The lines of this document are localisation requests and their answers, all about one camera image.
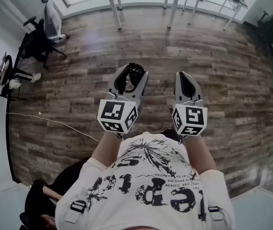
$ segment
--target wooden floor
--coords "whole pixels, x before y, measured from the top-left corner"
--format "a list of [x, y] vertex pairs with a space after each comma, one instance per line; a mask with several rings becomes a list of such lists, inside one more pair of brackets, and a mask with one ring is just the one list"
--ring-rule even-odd
[[[203, 133], [218, 169], [226, 177], [230, 196], [256, 185], [273, 190], [273, 59], [265, 57], [242, 25], [190, 11], [177, 10], [167, 29], [170, 9], [124, 8], [123, 28], [114, 25], [111, 10], [80, 15], [63, 22], [63, 39], [49, 70], [34, 59], [22, 62], [28, 72], [43, 71], [42, 80], [24, 83], [11, 112], [65, 122], [102, 137], [96, 121], [99, 101], [109, 78], [121, 66], [135, 62], [149, 71], [140, 117], [130, 136], [159, 133], [172, 125], [169, 106], [175, 74], [185, 71], [202, 87], [208, 107]], [[9, 136], [15, 176], [23, 183], [43, 178], [51, 183], [67, 166], [93, 152], [97, 143], [64, 125], [10, 115]]]

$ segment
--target white t-shirt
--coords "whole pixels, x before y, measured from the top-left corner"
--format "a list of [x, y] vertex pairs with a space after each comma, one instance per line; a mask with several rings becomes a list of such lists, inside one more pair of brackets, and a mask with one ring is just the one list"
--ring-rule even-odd
[[[81, 214], [70, 209], [86, 202]], [[234, 223], [223, 173], [199, 175], [186, 149], [162, 134], [122, 142], [118, 160], [108, 168], [91, 158], [78, 180], [58, 202], [58, 230], [123, 230], [146, 226], [159, 230], [208, 229], [208, 206], [220, 207]]]

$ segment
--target white sneaker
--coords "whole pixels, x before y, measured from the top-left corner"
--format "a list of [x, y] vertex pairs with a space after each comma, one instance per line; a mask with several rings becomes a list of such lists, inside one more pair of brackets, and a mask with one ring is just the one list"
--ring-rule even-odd
[[42, 77], [41, 73], [34, 73], [32, 74], [32, 80], [31, 83], [35, 83], [36, 81], [39, 81]]

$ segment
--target wire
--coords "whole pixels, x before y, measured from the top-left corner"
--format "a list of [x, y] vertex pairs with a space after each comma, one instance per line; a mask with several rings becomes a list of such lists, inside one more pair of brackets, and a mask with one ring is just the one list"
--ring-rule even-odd
[[83, 134], [83, 135], [85, 135], [85, 136], [87, 136], [87, 137], [89, 137], [89, 138], [91, 138], [91, 139], [93, 139], [93, 140], [95, 140], [95, 141], [97, 141], [97, 142], [99, 143], [99, 141], [96, 140], [95, 138], [93, 138], [92, 136], [89, 136], [89, 135], [87, 135], [87, 134], [84, 134], [84, 133], [82, 133], [81, 131], [76, 130], [75, 128], [73, 128], [73, 127], [71, 127], [71, 126], [69, 126], [69, 125], [67, 125], [67, 124], [65, 124], [65, 123], [59, 122], [59, 121], [54, 121], [54, 120], [50, 120], [50, 119], [48, 119], [48, 118], [38, 117], [38, 116], [35, 116], [35, 115], [31, 115], [31, 114], [20, 114], [20, 113], [6, 113], [6, 114], [13, 114], [13, 115], [21, 115], [21, 116], [36, 117], [36, 118], [39, 118], [39, 119], [44, 119], [44, 120], [48, 120], [48, 121], [51, 121], [51, 122], [54, 122], [54, 123], [62, 124], [62, 125], [65, 125], [65, 126], [71, 128], [71, 129], [75, 130], [76, 132], [78, 132], [78, 133], [80, 133], [80, 134]]

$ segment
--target black pants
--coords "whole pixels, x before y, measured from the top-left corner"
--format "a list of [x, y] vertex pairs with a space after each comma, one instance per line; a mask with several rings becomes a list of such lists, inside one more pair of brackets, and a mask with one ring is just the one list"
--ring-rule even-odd
[[174, 129], [172, 129], [172, 128], [166, 129], [166, 130], [164, 130], [163, 132], [161, 132], [160, 134], [163, 134], [163, 135], [165, 135], [167, 138], [170, 138], [170, 139], [175, 140], [175, 141], [177, 141], [177, 142], [180, 141], [177, 132], [176, 132]]
[[23, 80], [27, 80], [27, 81], [32, 80], [31, 74], [29, 74], [25, 71], [19, 70], [18, 68], [13, 68], [11, 56], [6, 57], [6, 62], [7, 61], [9, 61], [9, 65], [8, 65], [8, 69], [4, 75], [3, 83], [7, 83], [10, 80], [15, 79], [15, 78], [19, 78], [19, 79], [23, 79]]

